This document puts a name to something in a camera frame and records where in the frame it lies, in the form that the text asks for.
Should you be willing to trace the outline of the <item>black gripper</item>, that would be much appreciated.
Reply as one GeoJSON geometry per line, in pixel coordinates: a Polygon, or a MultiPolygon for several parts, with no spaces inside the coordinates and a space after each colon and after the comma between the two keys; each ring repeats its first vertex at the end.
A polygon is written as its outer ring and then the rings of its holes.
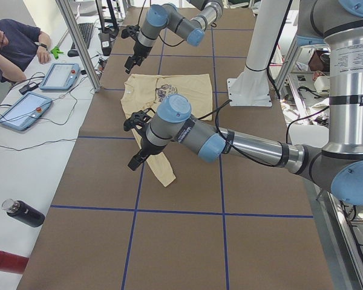
{"type": "Polygon", "coordinates": [[[128,167],[131,170],[137,170],[149,156],[161,153],[166,147],[166,141],[150,140],[148,137],[142,137],[140,145],[141,149],[128,163],[128,167]]]}
{"type": "Polygon", "coordinates": [[[134,45],[134,54],[125,62],[125,72],[127,74],[131,73],[131,70],[135,65],[141,65],[142,62],[149,56],[150,47],[143,45],[134,45]]]}

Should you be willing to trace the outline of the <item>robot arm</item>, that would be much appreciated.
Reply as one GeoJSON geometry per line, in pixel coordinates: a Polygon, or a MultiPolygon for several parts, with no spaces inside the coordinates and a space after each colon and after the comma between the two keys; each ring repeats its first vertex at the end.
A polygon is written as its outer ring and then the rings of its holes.
{"type": "Polygon", "coordinates": [[[330,48],[329,137],[318,149],[291,145],[280,104],[270,97],[267,66],[289,11],[289,1],[262,4],[248,53],[249,63],[230,83],[235,129],[208,124],[192,114],[186,97],[173,94],[159,108],[129,114],[124,129],[140,136],[129,162],[137,169],[170,142],[186,146],[212,162],[222,154],[262,166],[285,168],[334,197],[363,205],[363,1],[301,1],[295,42],[330,48]]]}
{"type": "Polygon", "coordinates": [[[222,1],[190,1],[189,3],[200,11],[190,20],[180,14],[174,4],[153,4],[147,11],[142,25],[129,25],[122,30],[121,38],[131,37],[135,42],[134,53],[125,62],[126,73],[129,74],[134,66],[140,66],[149,56],[161,31],[165,28],[196,47],[202,42],[208,26],[218,21],[223,15],[222,1]]]}

